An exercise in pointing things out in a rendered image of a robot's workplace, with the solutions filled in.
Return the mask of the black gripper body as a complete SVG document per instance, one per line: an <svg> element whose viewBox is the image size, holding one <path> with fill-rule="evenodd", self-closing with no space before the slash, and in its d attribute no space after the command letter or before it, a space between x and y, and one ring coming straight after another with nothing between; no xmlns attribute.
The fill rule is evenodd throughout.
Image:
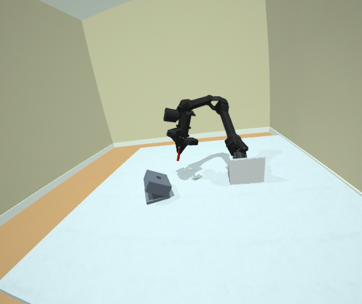
<svg viewBox="0 0 362 304"><path fill-rule="evenodd" d="M183 127L184 137L176 137L175 140L182 140L181 142L183 142L189 146L198 145L198 140L193 137L189 137L190 135L188 135L189 129L191 129L190 125L186 125L186 124L182 124L182 123L178 123L178 125L179 125L179 128ZM176 124L176 127L178 125Z"/></svg>

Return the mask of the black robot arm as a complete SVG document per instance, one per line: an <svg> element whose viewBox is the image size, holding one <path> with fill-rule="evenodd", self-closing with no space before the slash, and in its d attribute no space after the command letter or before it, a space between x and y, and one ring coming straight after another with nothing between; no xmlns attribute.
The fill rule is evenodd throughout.
<svg viewBox="0 0 362 304"><path fill-rule="evenodd" d="M212 101L218 102L213 106L211 104ZM190 125L191 116L196 116L192 110L204 105L209 106L221 116L227 133L227 139L225 140L226 148L228 148L232 159L247 158L246 151L248 151L248 146L235 132L232 120L228 113L229 105L225 98L208 95L195 100L183 99L176 110L165 108L163 120L167 122L176 122L178 120L180 124ZM177 128L169 129L168 137L172 139L184 137L183 127L179 128L178 125Z"/></svg>

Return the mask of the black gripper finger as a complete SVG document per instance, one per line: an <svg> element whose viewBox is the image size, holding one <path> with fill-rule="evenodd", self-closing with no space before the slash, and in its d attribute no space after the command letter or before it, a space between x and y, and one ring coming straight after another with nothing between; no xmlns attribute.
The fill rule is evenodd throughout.
<svg viewBox="0 0 362 304"><path fill-rule="evenodd" d="M187 147L187 144L179 141L180 147L179 147L179 154L183 152L183 150Z"/></svg>
<svg viewBox="0 0 362 304"><path fill-rule="evenodd" d="M172 139L172 140L174 140L174 142L175 142L177 153L178 153L178 147L180 146L179 141L182 141L182 140L175 140L175 139Z"/></svg>

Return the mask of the grey sloped panel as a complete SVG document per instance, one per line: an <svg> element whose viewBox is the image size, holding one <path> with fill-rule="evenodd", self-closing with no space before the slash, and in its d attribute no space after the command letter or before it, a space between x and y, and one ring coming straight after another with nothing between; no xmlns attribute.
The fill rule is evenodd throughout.
<svg viewBox="0 0 362 304"><path fill-rule="evenodd" d="M144 176L144 192L147 205L170 199L172 186L166 174L147 170Z"/></svg>

